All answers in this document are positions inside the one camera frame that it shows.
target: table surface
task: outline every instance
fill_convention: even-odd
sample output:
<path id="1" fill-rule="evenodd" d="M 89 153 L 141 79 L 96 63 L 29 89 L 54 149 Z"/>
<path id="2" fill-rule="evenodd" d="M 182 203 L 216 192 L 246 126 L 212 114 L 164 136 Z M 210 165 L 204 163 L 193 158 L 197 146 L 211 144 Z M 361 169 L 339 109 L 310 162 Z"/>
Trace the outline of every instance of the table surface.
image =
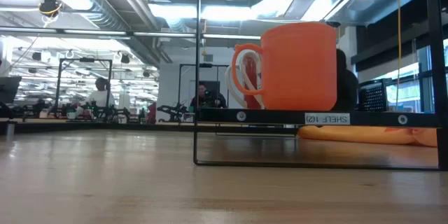
<path id="1" fill-rule="evenodd" d="M 244 138 L 201 133 L 199 154 L 276 159 L 287 153 L 295 159 L 289 151 L 294 149 L 293 138 Z M 307 143 L 299 141 L 296 148 L 308 160 L 339 153 L 339 161 L 353 155 L 365 162 L 376 155 L 375 162 L 383 158 L 430 165 L 428 156 L 435 150 L 383 145 L 375 150 L 371 145 L 320 141 L 304 146 Z M 190 132 L 91 130 L 16 135 L 14 142 L 0 139 L 0 223 L 448 220 L 447 173 L 198 167 L 192 162 L 192 145 Z"/>

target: man in dark shirt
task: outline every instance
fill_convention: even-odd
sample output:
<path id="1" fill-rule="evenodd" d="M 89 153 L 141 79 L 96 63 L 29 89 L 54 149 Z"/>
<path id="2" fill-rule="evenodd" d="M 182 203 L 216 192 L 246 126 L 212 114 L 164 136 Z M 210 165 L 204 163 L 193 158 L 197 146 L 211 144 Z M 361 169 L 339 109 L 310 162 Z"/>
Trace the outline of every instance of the man in dark shirt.
<path id="1" fill-rule="evenodd" d="M 225 98 L 220 93 L 208 92 L 203 81 L 199 82 L 199 107 L 200 108 L 227 108 Z M 196 97 L 191 100 L 190 106 L 195 107 Z"/>
<path id="2" fill-rule="evenodd" d="M 337 101 L 332 111 L 354 111 L 358 103 L 358 79 L 349 70 L 345 53 L 336 50 Z"/>

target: computer monitor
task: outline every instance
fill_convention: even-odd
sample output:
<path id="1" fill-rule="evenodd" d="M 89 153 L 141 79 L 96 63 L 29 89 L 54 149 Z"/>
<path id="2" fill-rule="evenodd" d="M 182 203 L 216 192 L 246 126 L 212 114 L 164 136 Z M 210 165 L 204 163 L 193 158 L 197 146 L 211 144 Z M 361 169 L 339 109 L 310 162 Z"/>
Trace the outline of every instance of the computer monitor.
<path id="1" fill-rule="evenodd" d="M 0 102 L 13 103 L 22 77 L 0 77 Z"/>

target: mug handle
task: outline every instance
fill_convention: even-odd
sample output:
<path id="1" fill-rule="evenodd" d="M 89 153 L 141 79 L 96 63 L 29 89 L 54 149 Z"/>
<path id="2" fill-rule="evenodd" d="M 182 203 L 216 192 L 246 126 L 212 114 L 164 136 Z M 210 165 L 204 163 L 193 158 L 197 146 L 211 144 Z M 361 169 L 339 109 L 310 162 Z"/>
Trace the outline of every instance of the mug handle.
<path id="1" fill-rule="evenodd" d="M 245 94 L 245 95 L 259 95 L 259 94 L 262 94 L 264 92 L 264 90 L 262 88 L 259 89 L 259 90 L 247 90 L 246 88 L 244 88 L 241 85 L 241 83 L 239 83 L 238 77 L 237 77 L 237 68 L 235 66 L 237 64 L 238 55 L 243 50 L 248 50 L 248 49 L 259 53 L 260 56 L 263 53 L 263 50 L 261 49 L 261 47 L 256 45 L 256 44 L 236 45 L 235 46 L 235 52 L 234 52 L 233 58 L 232 58 L 232 77 L 233 77 L 233 82 L 235 83 L 235 87 L 237 87 L 237 89 L 240 92 L 242 92 L 243 94 Z"/>

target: person in white shirt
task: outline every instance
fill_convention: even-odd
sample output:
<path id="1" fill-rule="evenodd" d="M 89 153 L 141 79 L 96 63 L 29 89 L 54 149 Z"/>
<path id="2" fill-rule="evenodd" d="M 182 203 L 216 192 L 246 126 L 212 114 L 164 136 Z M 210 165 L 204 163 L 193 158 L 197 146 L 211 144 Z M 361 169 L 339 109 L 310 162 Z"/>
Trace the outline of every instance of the person in white shirt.
<path id="1" fill-rule="evenodd" d="M 83 102 L 84 104 L 88 102 L 91 104 L 93 101 L 97 103 L 98 107 L 105 107 L 106 106 L 106 100 L 107 100 L 107 90 L 111 89 L 111 86 L 109 85 L 109 82 L 105 78 L 98 78 L 97 81 L 95 81 L 95 85 L 97 86 L 97 91 L 93 91 L 87 99 Z M 114 105 L 115 99 L 113 98 L 112 92 L 109 95 L 109 104 L 108 105 Z M 84 111 L 83 108 L 78 106 L 76 109 L 76 115 L 82 114 Z"/>

